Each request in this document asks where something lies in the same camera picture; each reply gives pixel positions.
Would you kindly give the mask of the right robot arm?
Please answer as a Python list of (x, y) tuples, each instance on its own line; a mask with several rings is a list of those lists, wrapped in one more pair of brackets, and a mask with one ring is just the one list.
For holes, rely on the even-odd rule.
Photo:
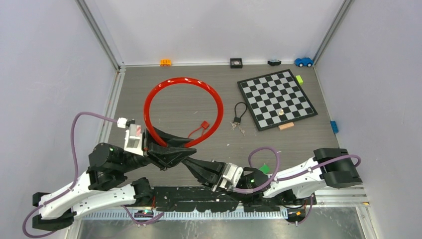
[(329, 186), (347, 188), (361, 184), (356, 170), (361, 157), (349, 154), (346, 149), (320, 148), (305, 162), (286, 170), (280, 170), (281, 157), (276, 157), (276, 168), (266, 174), (257, 168), (240, 167), (233, 163), (203, 161), (186, 158), (183, 164), (204, 186), (215, 191), (225, 191), (239, 200), (245, 201), (258, 195), (262, 198), (275, 198), (284, 193), (285, 200), (297, 204), (315, 191)]

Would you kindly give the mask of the black cable padlock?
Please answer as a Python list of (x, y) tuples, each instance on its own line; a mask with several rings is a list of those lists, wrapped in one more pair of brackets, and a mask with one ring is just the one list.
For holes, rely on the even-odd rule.
[[(238, 115), (237, 114), (237, 107), (243, 105), (244, 106), (244, 111), (242, 112), (242, 114)], [(245, 102), (238, 102), (235, 104), (234, 106), (234, 118), (233, 118), (233, 123), (236, 125), (239, 125), (241, 123), (241, 119), (244, 116), (244, 114), (247, 112), (248, 107), (247, 104)]]

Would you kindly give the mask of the small silver keys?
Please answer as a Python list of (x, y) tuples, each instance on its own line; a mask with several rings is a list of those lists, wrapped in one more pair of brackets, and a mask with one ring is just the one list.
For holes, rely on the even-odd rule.
[(231, 130), (234, 130), (236, 127), (238, 127), (238, 123), (236, 122), (231, 122)]

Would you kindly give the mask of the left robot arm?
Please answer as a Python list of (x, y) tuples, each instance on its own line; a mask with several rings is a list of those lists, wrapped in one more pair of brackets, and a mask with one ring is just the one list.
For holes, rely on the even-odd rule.
[(53, 192), (33, 194), (38, 209), (32, 217), (34, 229), (55, 232), (91, 212), (112, 207), (151, 206), (154, 191), (145, 177), (125, 186), (126, 174), (152, 164), (161, 170), (178, 165), (195, 154), (186, 147), (188, 138), (156, 130), (167, 144), (159, 145), (147, 129), (131, 124), (125, 131), (124, 146), (100, 143), (89, 154), (89, 167), (67, 186)]

